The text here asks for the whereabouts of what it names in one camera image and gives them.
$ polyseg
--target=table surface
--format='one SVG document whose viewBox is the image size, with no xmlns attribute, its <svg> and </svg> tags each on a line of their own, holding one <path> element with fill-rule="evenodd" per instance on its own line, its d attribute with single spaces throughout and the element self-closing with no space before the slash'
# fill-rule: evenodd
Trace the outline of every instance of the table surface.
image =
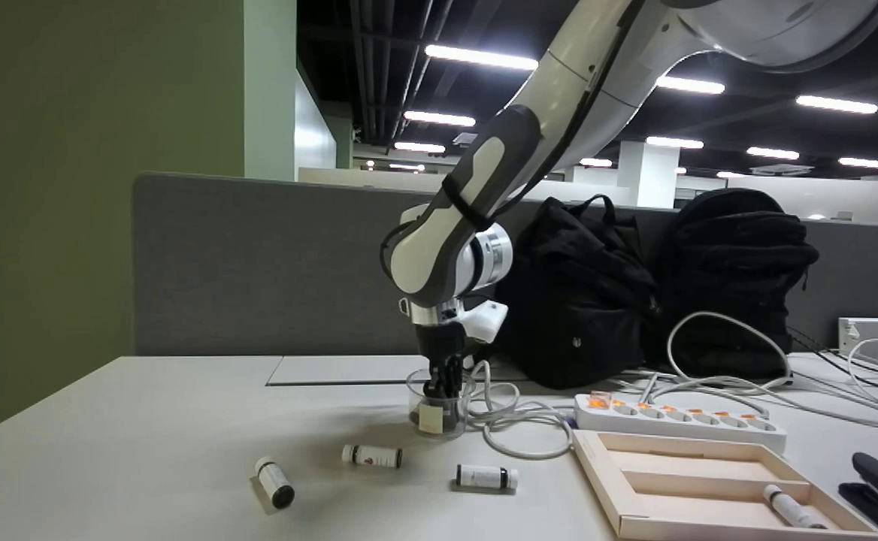
<svg viewBox="0 0 878 541">
<path fill-rule="evenodd" d="M 117 359 L 0 424 L 0 541 L 612 537 L 571 454 L 531 464 L 490 450 L 476 434 L 417 435 L 407 386 L 343 386 L 362 364 Z M 422 366 L 416 359 L 375 362 L 375 380 L 392 380 L 386 364 Z M 791 397 L 878 417 L 805 391 Z M 785 458 L 828 494 L 857 477 L 855 450 L 878 458 L 874 428 L 777 404 L 769 411 L 788 429 Z M 343 466 L 345 442 L 402 449 L 407 464 L 397 473 Z M 504 442 L 548 450 L 563 440 L 519 428 Z M 296 485 L 293 507 L 264 515 L 257 503 L 250 468 L 258 458 L 275 458 Z M 448 487 L 458 464 L 514 466 L 522 491 L 458 494 Z"/>
</svg>

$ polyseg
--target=black backpack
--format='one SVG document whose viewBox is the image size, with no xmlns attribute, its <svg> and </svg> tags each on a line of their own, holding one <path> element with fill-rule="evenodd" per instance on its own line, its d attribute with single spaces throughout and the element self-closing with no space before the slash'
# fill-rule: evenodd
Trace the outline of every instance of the black backpack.
<svg viewBox="0 0 878 541">
<path fill-rule="evenodd" d="M 817 262 L 805 227 L 755 189 L 719 189 L 689 201 L 656 257 L 662 320 L 648 333 L 648 362 L 671 366 L 668 333 L 689 314 L 733 317 L 791 353 L 788 293 Z M 778 380 L 778 355 L 723 320 L 691 320 L 673 341 L 689 375 Z"/>
<path fill-rule="evenodd" d="M 635 218 L 609 195 L 548 199 L 519 238 L 500 347 L 538 386 L 580 387 L 641 366 L 641 324 L 656 310 Z"/>
</svg>

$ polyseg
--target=ceiling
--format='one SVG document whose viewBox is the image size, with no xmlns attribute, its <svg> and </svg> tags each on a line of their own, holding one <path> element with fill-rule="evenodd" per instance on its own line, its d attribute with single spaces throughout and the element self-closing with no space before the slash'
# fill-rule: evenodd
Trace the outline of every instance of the ceiling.
<svg viewBox="0 0 878 541">
<path fill-rule="evenodd" d="M 299 58 L 318 101 L 348 101 L 359 139 L 392 148 L 397 139 L 440 140 L 448 152 L 463 130 L 407 123 L 407 108 L 471 115 L 479 130 L 523 84 L 523 73 L 427 59 L 446 41 L 541 58 L 575 0 L 310 0 L 299 4 Z M 648 135 L 701 139 L 683 150 L 691 173 L 753 171 L 769 160 L 746 148 L 791 148 L 815 178 L 861 178 L 837 155 L 878 155 L 878 115 L 798 108 L 800 92 L 878 101 L 878 32 L 847 58 L 805 76 L 769 76 L 723 53 L 691 58 L 673 76 L 723 82 L 723 95 L 656 91 L 621 140 Z"/>
</svg>

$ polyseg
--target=fluorescent light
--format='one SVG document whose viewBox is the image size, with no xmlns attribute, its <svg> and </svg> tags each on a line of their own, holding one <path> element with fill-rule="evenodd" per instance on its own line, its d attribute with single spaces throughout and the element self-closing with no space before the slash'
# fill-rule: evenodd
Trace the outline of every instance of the fluorescent light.
<svg viewBox="0 0 878 541">
<path fill-rule="evenodd" d="M 803 108 L 828 108 L 828 112 L 844 112 L 844 115 L 874 115 L 874 101 L 855 101 L 855 100 L 831 100 L 831 95 L 798 95 L 798 105 Z"/>
<path fill-rule="evenodd" d="M 397 150 L 407 150 L 407 152 L 446 152 L 443 143 L 424 143 L 424 140 L 397 140 Z"/>
<path fill-rule="evenodd" d="M 443 123 L 443 125 L 476 125 L 476 116 L 466 115 L 443 115 L 443 112 L 407 112 L 412 123 Z"/>
<path fill-rule="evenodd" d="M 427 164 L 422 164 L 422 163 L 392 163 L 388 168 L 397 168 L 397 171 L 427 171 Z"/>
<path fill-rule="evenodd" d="M 615 160 L 580 160 L 588 168 L 615 168 Z"/>
<path fill-rule="evenodd" d="M 427 46 L 427 53 L 440 59 L 479 63 L 479 66 L 514 70 L 514 73 L 537 73 L 538 66 L 538 59 L 534 58 L 492 53 L 492 50 L 476 50 L 476 48 L 448 48 L 448 46 Z"/>
<path fill-rule="evenodd" d="M 729 86 L 719 84 L 719 82 L 707 82 L 707 79 L 673 79 L 673 76 L 662 76 L 656 82 L 656 86 L 665 86 L 665 91 L 680 91 L 680 92 L 724 92 Z"/>
<path fill-rule="evenodd" d="M 843 155 L 837 163 L 844 164 L 844 168 L 878 168 L 878 160 Z"/>
<path fill-rule="evenodd" d="M 648 143 L 685 148 L 685 150 L 701 150 L 703 148 L 703 140 L 699 140 L 699 139 L 665 139 L 665 135 L 650 135 Z"/>
<path fill-rule="evenodd" d="M 785 150 L 785 148 L 746 148 L 749 155 L 769 155 L 769 160 L 800 160 L 798 150 Z"/>
</svg>

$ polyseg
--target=green wall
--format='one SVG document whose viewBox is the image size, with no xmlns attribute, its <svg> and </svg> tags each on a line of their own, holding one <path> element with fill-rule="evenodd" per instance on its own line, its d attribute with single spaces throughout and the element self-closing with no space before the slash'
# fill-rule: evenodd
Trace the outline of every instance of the green wall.
<svg viewBox="0 0 878 541">
<path fill-rule="evenodd" d="M 248 171 L 248 5 L 296 58 L 293 0 L 0 4 L 0 420 L 130 353 L 133 178 Z"/>
</svg>

